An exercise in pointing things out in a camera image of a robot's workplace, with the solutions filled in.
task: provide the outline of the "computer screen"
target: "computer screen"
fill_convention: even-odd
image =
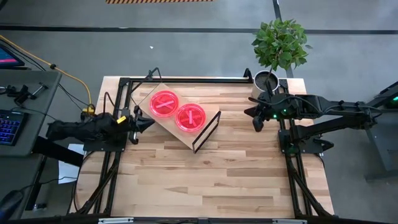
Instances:
[[[25,63],[17,58],[5,46],[0,45],[0,68],[10,68],[15,66],[23,66]]]

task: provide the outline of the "keyboard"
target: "keyboard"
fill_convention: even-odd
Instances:
[[[27,113],[9,110],[0,110],[0,145],[15,146]]]

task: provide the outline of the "wooden tabletop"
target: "wooden tabletop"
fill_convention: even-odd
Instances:
[[[119,78],[104,77],[98,113],[106,91],[115,99]],[[306,94],[303,79],[287,81],[291,93]],[[285,158],[277,142],[279,124],[266,122],[264,129],[256,133],[252,118],[243,113],[255,105],[248,101],[251,85],[167,85],[192,103],[219,105],[220,125],[196,154],[158,124],[138,135],[138,145],[127,142],[112,216],[293,218]],[[155,84],[142,84],[133,93],[134,101],[139,104],[154,87]],[[112,110],[107,100],[106,111]],[[297,123],[308,125],[312,120]],[[81,169],[76,196],[80,206],[98,185],[103,156],[103,152],[94,153]],[[304,154],[303,164],[309,189],[333,213],[321,160]],[[298,193],[304,211],[301,191]]]

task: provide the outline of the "potted plant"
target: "potted plant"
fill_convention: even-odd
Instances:
[[[263,70],[254,76],[252,97],[257,99],[261,92],[267,90],[272,93],[279,87],[279,79],[273,73],[278,66],[287,70],[294,63],[296,68],[307,62],[305,57],[308,53],[303,50],[303,45],[307,43],[304,28],[293,19],[284,22],[276,19],[269,24],[262,22],[254,35],[256,39],[252,45],[256,58],[261,66],[271,66],[269,71]]]

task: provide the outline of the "concrete floor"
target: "concrete floor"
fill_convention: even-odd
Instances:
[[[294,18],[307,29],[398,29],[398,2],[394,0],[279,3],[283,19]],[[257,28],[261,21],[273,19],[271,0],[138,5],[14,0],[0,12],[3,24],[37,26]],[[84,80],[94,102],[105,75],[145,75],[159,67],[162,75],[170,76],[240,77],[246,67],[254,72],[261,69],[252,52],[251,34],[0,34]],[[308,93],[329,100],[368,101],[397,81],[396,35],[309,35],[308,43],[313,46],[308,63],[293,71],[294,77],[305,79]],[[277,74],[286,77],[283,70]],[[64,77],[62,85],[86,99],[84,88],[75,81]],[[49,113],[64,121],[76,121],[80,114],[61,91]],[[378,154],[365,132],[346,129],[324,138],[335,143],[324,158],[335,213],[344,218],[398,222],[398,181],[367,183],[364,179],[364,175],[381,170]],[[49,166],[57,167],[54,162]],[[70,185],[53,185],[50,208],[41,215],[65,214],[70,197],[59,195],[69,190]]]

